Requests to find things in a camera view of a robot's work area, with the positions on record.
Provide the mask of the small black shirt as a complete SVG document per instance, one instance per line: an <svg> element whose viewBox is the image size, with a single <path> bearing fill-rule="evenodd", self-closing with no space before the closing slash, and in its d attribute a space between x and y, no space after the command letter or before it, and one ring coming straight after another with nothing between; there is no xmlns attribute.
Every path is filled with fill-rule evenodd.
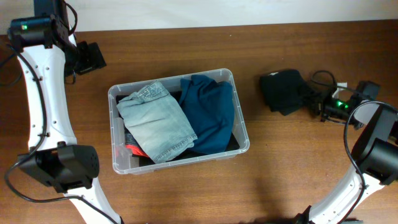
<svg viewBox="0 0 398 224"><path fill-rule="evenodd" d="M294 69L263 75L259 79L259 85L270 110L284 116L311 104L320 94Z"/></svg>

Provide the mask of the light blue jeans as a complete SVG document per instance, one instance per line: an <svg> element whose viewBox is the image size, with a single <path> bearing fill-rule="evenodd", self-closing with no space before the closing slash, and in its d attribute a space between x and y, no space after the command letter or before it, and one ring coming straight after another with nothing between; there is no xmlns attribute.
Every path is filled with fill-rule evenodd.
<svg viewBox="0 0 398 224"><path fill-rule="evenodd" d="M198 139L177 100L154 82L117 104L127 130L156 164L170 161Z"/></svg>

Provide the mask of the black shorts with red trim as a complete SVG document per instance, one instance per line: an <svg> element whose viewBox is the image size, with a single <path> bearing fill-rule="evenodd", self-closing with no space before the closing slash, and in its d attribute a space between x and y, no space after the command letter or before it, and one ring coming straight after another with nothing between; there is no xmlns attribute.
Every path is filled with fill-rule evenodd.
<svg viewBox="0 0 398 224"><path fill-rule="evenodd" d="M134 139L134 136L125 128L124 129L124 137L125 137L125 147L131 150L132 154L135 156L141 157L149 157Z"/></svg>

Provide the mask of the blue cloth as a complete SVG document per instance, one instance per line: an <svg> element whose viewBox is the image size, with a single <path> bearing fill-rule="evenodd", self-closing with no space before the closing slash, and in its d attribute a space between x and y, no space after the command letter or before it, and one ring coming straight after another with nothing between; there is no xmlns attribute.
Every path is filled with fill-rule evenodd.
<svg viewBox="0 0 398 224"><path fill-rule="evenodd" d="M190 149L200 154L224 152L234 123L233 86L206 75L192 75L180 81L178 101L197 139Z"/></svg>

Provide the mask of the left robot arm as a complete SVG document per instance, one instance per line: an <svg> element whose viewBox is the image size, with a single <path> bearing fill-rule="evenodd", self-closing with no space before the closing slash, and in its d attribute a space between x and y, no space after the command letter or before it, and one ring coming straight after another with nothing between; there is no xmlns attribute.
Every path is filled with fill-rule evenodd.
<svg viewBox="0 0 398 224"><path fill-rule="evenodd" d="M30 115L29 151L14 167L71 201L85 222L121 223L100 186L98 154L77 143L68 115L66 77L106 65L97 43L76 41L71 12L65 1L35 1L32 17L10 23L9 48L21 65Z"/></svg>

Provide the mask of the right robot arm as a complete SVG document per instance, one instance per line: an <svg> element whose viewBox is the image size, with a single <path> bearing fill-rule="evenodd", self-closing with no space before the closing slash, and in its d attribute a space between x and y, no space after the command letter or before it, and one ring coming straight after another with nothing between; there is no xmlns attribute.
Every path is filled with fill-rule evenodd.
<svg viewBox="0 0 398 224"><path fill-rule="evenodd" d="M397 109L377 101L380 86L360 82L350 102L339 102L348 117L365 126L352 148L351 165L338 185L319 203L308 206L293 223L347 223L351 212L368 196L397 180Z"/></svg>

